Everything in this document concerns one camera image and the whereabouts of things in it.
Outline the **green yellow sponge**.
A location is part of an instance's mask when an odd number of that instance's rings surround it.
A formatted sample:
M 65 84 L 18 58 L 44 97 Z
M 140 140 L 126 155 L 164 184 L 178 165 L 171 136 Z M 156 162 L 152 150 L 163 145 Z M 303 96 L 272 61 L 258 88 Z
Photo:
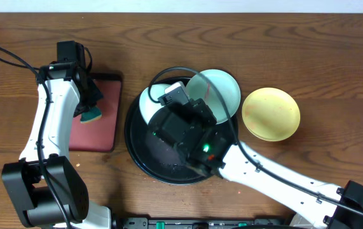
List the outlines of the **green yellow sponge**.
M 89 123 L 98 120 L 102 116 L 102 112 L 97 106 L 92 107 L 89 111 L 81 114 L 80 122 Z

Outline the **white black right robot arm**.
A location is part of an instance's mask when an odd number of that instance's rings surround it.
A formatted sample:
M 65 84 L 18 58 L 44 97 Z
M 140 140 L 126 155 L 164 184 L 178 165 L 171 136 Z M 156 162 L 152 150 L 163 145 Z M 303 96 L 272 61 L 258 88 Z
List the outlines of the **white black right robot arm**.
M 363 228 L 363 186 L 342 188 L 280 165 L 238 140 L 225 101 L 227 129 L 217 129 L 213 109 L 203 99 L 147 99 L 140 103 L 149 130 L 201 176 L 217 175 L 257 190 L 292 209 L 315 228 Z

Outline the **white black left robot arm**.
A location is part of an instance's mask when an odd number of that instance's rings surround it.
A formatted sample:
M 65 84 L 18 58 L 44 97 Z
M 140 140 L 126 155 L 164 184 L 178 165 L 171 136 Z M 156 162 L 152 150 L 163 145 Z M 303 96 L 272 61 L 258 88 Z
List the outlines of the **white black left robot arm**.
M 43 66 L 38 108 L 19 160 L 3 166 L 1 178 L 26 228 L 111 228 L 108 207 L 89 199 L 86 184 L 69 161 L 75 110 L 90 82 L 81 67 Z

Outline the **mint green plate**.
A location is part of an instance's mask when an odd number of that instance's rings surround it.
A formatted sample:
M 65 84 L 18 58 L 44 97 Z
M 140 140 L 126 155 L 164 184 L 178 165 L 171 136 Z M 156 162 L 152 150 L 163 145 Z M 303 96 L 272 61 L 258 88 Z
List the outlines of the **mint green plate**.
M 221 94 L 230 116 L 233 116 L 240 105 L 241 91 L 237 81 L 229 73 L 218 69 L 207 69 L 201 72 Z M 193 76 L 186 85 L 191 99 L 203 99 L 217 120 L 217 124 L 227 120 L 224 108 L 213 87 L 199 75 Z
M 139 98 L 139 110 L 146 124 L 148 124 L 153 115 L 162 108 L 162 105 L 153 102 L 150 96 L 157 101 L 159 97 L 165 94 L 165 89 L 169 86 L 169 84 L 163 83 L 155 84 L 151 87 L 150 94 L 148 93 L 149 88 L 146 88 L 141 93 Z

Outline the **yellow plate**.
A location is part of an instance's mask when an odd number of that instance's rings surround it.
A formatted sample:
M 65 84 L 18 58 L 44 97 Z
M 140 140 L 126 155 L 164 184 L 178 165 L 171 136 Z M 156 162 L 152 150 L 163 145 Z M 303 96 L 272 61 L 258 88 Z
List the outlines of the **yellow plate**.
M 297 102 L 278 88 L 259 88 L 242 105 L 244 125 L 264 141 L 283 141 L 298 129 L 301 113 Z

